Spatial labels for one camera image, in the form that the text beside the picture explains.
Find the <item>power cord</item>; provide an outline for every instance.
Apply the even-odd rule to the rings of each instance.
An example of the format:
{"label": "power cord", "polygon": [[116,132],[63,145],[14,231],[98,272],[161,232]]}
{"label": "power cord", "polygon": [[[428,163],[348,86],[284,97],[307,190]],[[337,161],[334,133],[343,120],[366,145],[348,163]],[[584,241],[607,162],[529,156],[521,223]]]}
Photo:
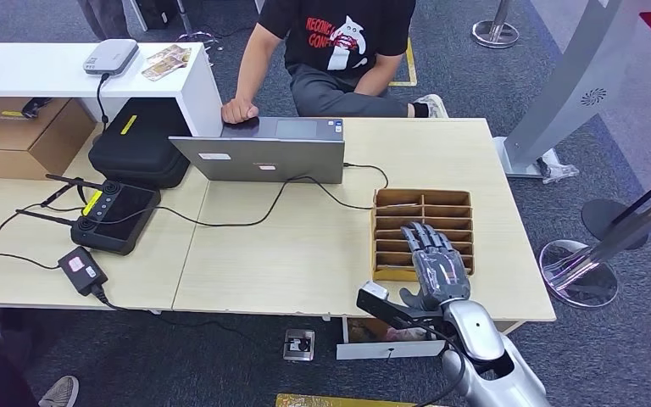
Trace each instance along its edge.
{"label": "power cord", "polygon": [[98,301],[101,301],[102,304],[104,304],[107,307],[109,307],[110,309],[113,309],[113,310],[116,310],[116,311],[129,311],[129,312],[137,312],[137,313],[141,313],[141,314],[146,313],[148,315],[151,315],[152,317],[155,317],[157,320],[159,320],[159,321],[161,321],[161,322],[163,322],[165,324],[168,324],[168,325],[171,325],[171,326],[179,326],[179,327],[183,327],[183,328],[198,328],[200,326],[207,326],[207,325],[217,326],[218,328],[220,328],[220,329],[222,329],[224,331],[233,332],[235,334],[240,335],[241,337],[246,338],[247,340],[251,341],[252,343],[256,343],[256,341],[253,340],[253,338],[246,335],[245,333],[243,333],[241,331],[238,331],[235,328],[230,328],[228,326],[225,326],[225,325],[221,324],[218,321],[205,321],[205,322],[199,322],[197,324],[183,324],[183,323],[180,323],[180,322],[169,321],[169,320],[165,319],[162,315],[155,315],[155,314],[151,313],[151,311],[146,311],[144,309],[128,309],[128,308],[119,307],[117,305],[113,305],[109,301],[109,298],[106,296],[106,292],[104,292],[103,286],[98,285],[98,284],[91,287],[91,294],[93,294],[93,296],[96,297],[98,299]]}
{"label": "power cord", "polygon": [[238,34],[239,32],[244,32],[244,31],[252,31],[255,25],[244,25],[243,27],[236,28],[233,31],[227,32],[225,34],[218,32],[217,30],[214,30],[214,27],[210,24],[204,24],[204,27],[208,31],[211,31],[213,33],[213,37],[217,39],[223,39],[223,38],[228,38],[229,36],[234,36],[235,34]]}
{"label": "power cord", "polygon": [[378,170],[383,175],[383,178],[386,179],[386,185],[383,187],[383,189],[387,189],[388,185],[390,185],[390,181],[388,180],[388,176],[386,175],[386,172],[384,170],[381,170],[380,167],[377,167],[375,165],[363,165],[363,164],[351,164],[351,163],[345,163],[343,164],[343,167],[345,168],[372,168],[373,170]]}
{"label": "power cord", "polygon": [[[360,165],[360,164],[346,163],[343,166],[346,167],[346,168],[356,167],[356,168],[372,168],[372,169],[376,169],[381,174],[383,174],[383,178],[385,178],[385,180],[386,180],[386,185],[383,188],[388,188],[388,184],[389,184],[388,176],[386,175],[385,171],[383,171],[379,167],[376,167],[375,165]],[[351,205],[349,203],[344,203],[343,201],[338,199],[335,195],[333,195],[330,191],[328,191],[326,189],[326,187],[323,186],[323,184],[318,182],[318,180],[316,180],[312,176],[297,176],[297,177],[291,178],[288,181],[283,182],[283,185],[281,185],[281,189],[275,195],[275,199],[273,200],[273,203],[270,205],[270,208],[268,208],[268,211],[259,220],[256,220],[256,221],[253,221],[253,222],[247,222],[247,223],[217,223],[217,224],[206,223],[206,222],[200,222],[198,220],[191,219],[188,216],[182,215],[182,214],[176,212],[175,210],[173,210],[171,208],[168,208],[168,207],[165,207],[165,206],[154,206],[152,208],[145,208],[145,209],[138,210],[138,211],[126,216],[125,218],[121,218],[121,219],[118,219],[118,220],[100,221],[100,222],[96,222],[96,223],[98,223],[99,225],[118,225],[119,223],[125,222],[125,221],[127,221],[127,220],[129,220],[129,219],[131,219],[131,218],[133,218],[135,216],[138,216],[138,215],[140,215],[140,214],[142,214],[144,212],[148,212],[148,211],[155,210],[155,209],[162,209],[162,210],[167,210],[170,213],[181,217],[183,220],[188,220],[189,222],[194,223],[194,224],[199,225],[199,226],[207,226],[207,227],[248,227],[248,226],[256,226],[256,225],[260,225],[261,223],[265,222],[265,220],[268,219],[270,214],[273,212],[273,209],[275,208],[275,205],[278,204],[278,200],[281,199],[281,195],[283,195],[283,191],[286,189],[286,186],[288,184],[290,184],[290,183],[295,182],[295,181],[302,181],[302,180],[312,181],[314,184],[316,184],[318,187],[320,187],[320,189],[322,189],[323,192],[325,192],[329,197],[331,197],[331,199],[336,201],[341,206],[344,206],[344,207],[350,208],[350,209],[359,209],[359,210],[372,210],[373,209],[373,207],[371,207],[371,206],[365,207],[365,206],[356,206],[356,205]]]}
{"label": "power cord", "polygon": [[446,337],[442,333],[436,331],[435,329],[425,326],[419,323],[412,323],[411,326],[413,328],[420,328],[424,329],[433,335],[435,335],[438,339],[442,339],[445,341],[445,346],[443,347],[442,351],[440,354],[441,355],[443,352],[448,350],[448,346],[453,348],[456,354],[458,354],[458,357],[460,358],[460,370],[458,371],[458,377],[451,383],[448,384],[447,387],[445,387],[445,390],[441,391],[437,396],[433,397],[432,399],[426,401],[425,403],[420,403],[420,404],[415,404],[413,407],[426,407],[427,405],[432,405],[435,404],[438,400],[442,399],[449,393],[451,393],[456,386],[458,386],[458,383],[460,383],[461,380],[463,380],[463,376],[465,375],[465,355],[463,355],[463,351],[460,350],[460,347],[454,343],[449,337]]}
{"label": "power cord", "polygon": [[[70,211],[72,211],[72,210],[78,210],[78,209],[81,209],[81,208],[59,209],[59,208],[52,208],[52,207],[50,207],[50,206],[48,206],[48,205],[41,205],[40,203],[34,203],[34,204],[32,204],[32,205],[28,205],[28,206],[24,207],[22,210],[29,210],[29,209],[32,209],[32,208],[35,208],[35,207],[47,208],[47,209],[55,210],[55,211],[58,211],[58,212],[70,212]],[[5,226],[6,226],[6,225],[11,221],[11,220],[13,220],[13,219],[14,219],[16,216],[18,216],[18,215],[19,215],[19,214],[13,214],[13,215],[9,216],[8,218],[6,218],[5,221],[1,222],[1,225],[0,225],[0,233],[1,233],[1,230],[2,230],[2,229],[3,229],[3,228],[4,228],[4,227],[5,227]],[[17,254],[0,253],[0,257],[8,257],[8,258],[10,258],[10,259],[18,259],[18,260],[27,261],[27,262],[29,262],[29,263],[31,263],[31,264],[33,264],[33,265],[36,265],[36,266],[38,266],[38,267],[41,267],[42,269],[45,269],[45,270],[58,270],[58,269],[60,268],[60,267],[58,267],[57,265],[56,265],[56,266],[48,266],[48,265],[44,265],[44,264],[42,264],[42,263],[39,263],[39,262],[36,261],[36,260],[29,259],[29,258],[27,258],[27,257],[23,257],[23,256],[19,256],[19,255],[17,255]]]}
{"label": "power cord", "polygon": [[98,87],[96,88],[96,101],[98,102],[98,108],[101,109],[101,122],[103,123],[103,133],[106,132],[106,125],[109,123],[109,117],[106,115],[106,111],[103,110],[103,103],[101,103],[101,88],[103,84],[109,79],[111,74],[101,75],[101,80],[98,82]]}

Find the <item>robotic arm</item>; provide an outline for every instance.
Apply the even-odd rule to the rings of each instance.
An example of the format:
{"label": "robotic arm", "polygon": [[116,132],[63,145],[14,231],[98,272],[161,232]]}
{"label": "robotic arm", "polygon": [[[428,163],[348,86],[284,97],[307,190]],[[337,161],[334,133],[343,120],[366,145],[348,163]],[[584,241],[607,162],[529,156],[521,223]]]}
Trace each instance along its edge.
{"label": "robotic arm", "polygon": [[[401,289],[408,305],[403,307],[387,300],[385,288],[367,282],[359,290],[358,307],[396,329],[420,327],[445,339],[446,377],[472,407],[549,407],[543,383],[518,349],[498,332],[485,308],[468,299],[470,284],[460,253],[431,226],[409,226],[401,231],[413,253],[418,295]],[[495,379],[481,376],[488,371]]]}

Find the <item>shoe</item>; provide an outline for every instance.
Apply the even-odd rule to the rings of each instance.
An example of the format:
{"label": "shoe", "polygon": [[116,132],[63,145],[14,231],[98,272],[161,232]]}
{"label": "shoe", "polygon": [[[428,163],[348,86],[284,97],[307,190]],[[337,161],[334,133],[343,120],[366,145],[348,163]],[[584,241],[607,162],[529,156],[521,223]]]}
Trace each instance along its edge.
{"label": "shoe", "polygon": [[73,407],[78,395],[78,379],[63,376],[48,389],[38,402],[39,407]]}
{"label": "shoe", "polygon": [[447,118],[448,112],[445,110],[445,105],[442,104],[442,99],[431,93],[430,95],[425,95],[422,98],[417,99],[414,103],[424,103],[428,105],[428,117],[433,118]]}

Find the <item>person's hand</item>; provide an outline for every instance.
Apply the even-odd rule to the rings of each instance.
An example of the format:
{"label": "person's hand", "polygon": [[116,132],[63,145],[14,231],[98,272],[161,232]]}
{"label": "person's hand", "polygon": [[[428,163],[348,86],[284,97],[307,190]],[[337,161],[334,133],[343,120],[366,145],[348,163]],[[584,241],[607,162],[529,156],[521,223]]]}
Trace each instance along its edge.
{"label": "person's hand", "polygon": [[235,97],[229,103],[220,108],[220,115],[223,121],[232,125],[242,123],[248,119],[258,116],[258,108],[253,106],[249,100]]}

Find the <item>brown cardboard organizer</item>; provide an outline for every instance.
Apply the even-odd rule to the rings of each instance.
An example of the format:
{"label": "brown cardboard organizer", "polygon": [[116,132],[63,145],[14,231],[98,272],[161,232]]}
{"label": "brown cardboard organizer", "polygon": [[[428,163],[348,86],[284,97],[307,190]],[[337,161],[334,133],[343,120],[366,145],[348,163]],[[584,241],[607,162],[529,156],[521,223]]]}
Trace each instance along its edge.
{"label": "brown cardboard organizer", "polygon": [[0,178],[62,175],[95,123],[75,99],[54,98],[38,117],[20,114],[31,98],[0,98]]}
{"label": "brown cardboard organizer", "polygon": [[465,272],[475,272],[473,209],[463,191],[381,189],[371,211],[373,280],[417,282],[412,254],[401,226],[425,222],[442,232],[460,252]]}

